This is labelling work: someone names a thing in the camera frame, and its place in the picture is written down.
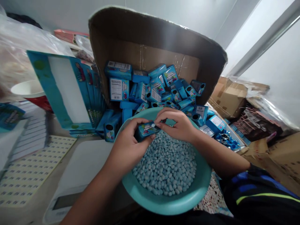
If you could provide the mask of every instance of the yellow stripe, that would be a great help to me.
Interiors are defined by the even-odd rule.
[[[297,201],[300,203],[300,200],[298,199],[295,199],[291,196],[288,196],[288,195],[281,195],[281,194],[273,194],[273,193],[261,193],[261,194],[256,194],[256,195],[250,195],[250,196],[243,196],[243,197],[240,197],[236,203],[237,205],[244,199],[244,198],[247,198],[247,197],[255,197],[255,196],[271,196],[271,197],[279,197],[279,198],[287,198],[287,199],[291,199],[291,200],[294,200],[294,201]]]

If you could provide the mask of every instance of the white scale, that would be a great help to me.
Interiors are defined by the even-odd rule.
[[[100,171],[112,147],[113,143],[105,140],[86,141],[77,146],[44,214],[44,224],[62,221],[80,194]],[[110,211],[120,210],[133,202],[120,183],[110,200]]]

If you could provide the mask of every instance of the forearm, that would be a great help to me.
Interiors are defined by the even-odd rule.
[[[112,176],[104,166],[86,187],[60,224],[96,224],[120,180],[120,176]]]
[[[250,168],[250,163],[246,159],[202,131],[197,131],[191,144],[222,179],[235,176]]]

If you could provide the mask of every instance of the paper cup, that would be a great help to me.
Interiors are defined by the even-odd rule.
[[[27,99],[38,107],[53,113],[45,92],[38,80],[25,81],[16,84],[10,91],[15,95]]]

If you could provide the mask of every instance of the teal plastic bowl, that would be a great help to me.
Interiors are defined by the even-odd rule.
[[[158,112],[161,109],[162,108],[160,107],[149,108],[131,117],[130,119],[145,118],[148,120],[155,120]],[[192,120],[191,122],[194,127],[199,129]],[[174,125],[175,122],[173,120],[167,120],[166,124]],[[205,159],[198,153],[196,149],[194,149],[194,151],[196,152],[195,159],[197,162],[197,170],[195,179],[186,192],[182,192],[179,195],[172,195],[171,197],[154,195],[152,192],[146,188],[143,188],[139,184],[138,180],[131,171],[125,175],[122,180],[126,191],[139,205],[151,212],[161,215],[177,215],[192,209],[204,197],[208,189],[212,173],[212,169],[207,164]]]

